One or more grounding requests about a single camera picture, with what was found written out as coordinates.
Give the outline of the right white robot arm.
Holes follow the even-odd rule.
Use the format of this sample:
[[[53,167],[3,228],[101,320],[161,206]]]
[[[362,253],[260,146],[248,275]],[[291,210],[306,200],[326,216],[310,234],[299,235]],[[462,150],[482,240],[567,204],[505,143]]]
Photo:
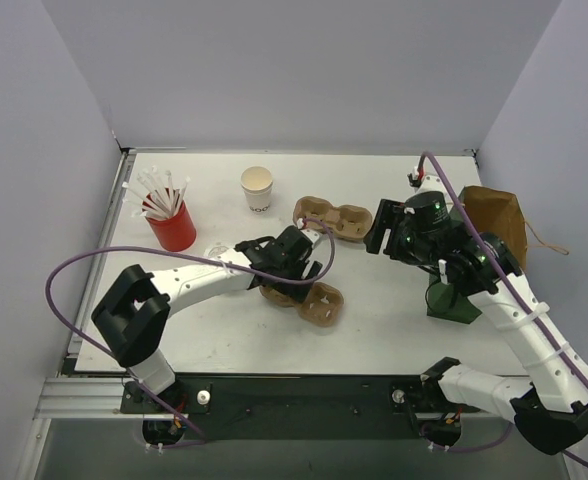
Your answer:
[[[423,192],[405,202],[381,200],[364,243],[367,252],[425,270],[466,298],[527,373],[501,377],[444,358],[425,372],[425,391],[502,417],[545,454],[564,452],[588,435],[588,366],[553,325],[507,245],[468,228],[451,217],[443,193]]]

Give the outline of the clear plastic cup lid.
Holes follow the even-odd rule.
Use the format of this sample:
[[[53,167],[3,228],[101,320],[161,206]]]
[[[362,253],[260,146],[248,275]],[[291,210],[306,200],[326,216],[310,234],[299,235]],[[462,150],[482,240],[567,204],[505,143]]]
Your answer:
[[[216,242],[205,249],[204,256],[206,258],[221,259],[228,251],[234,251],[234,248],[224,243]]]

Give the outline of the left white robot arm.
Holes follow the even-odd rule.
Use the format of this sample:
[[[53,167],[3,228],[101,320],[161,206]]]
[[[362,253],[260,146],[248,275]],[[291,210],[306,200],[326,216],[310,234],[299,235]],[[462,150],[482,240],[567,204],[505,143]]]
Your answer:
[[[321,272],[309,257],[320,241],[311,229],[287,227],[278,237],[243,241],[203,263],[147,272],[124,269],[95,306],[91,319],[117,363],[144,386],[157,411],[178,402],[179,387],[160,350],[167,320],[211,298],[267,286],[301,302]]]

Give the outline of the brown pulp cup carrier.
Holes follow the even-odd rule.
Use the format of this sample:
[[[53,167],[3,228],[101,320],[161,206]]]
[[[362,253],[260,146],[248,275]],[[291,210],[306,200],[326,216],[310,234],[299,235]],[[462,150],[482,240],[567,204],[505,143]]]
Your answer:
[[[316,282],[302,303],[297,303],[271,287],[261,286],[261,295],[272,304],[281,308],[294,309],[298,316],[318,327],[332,327],[344,306],[341,292],[322,282]]]

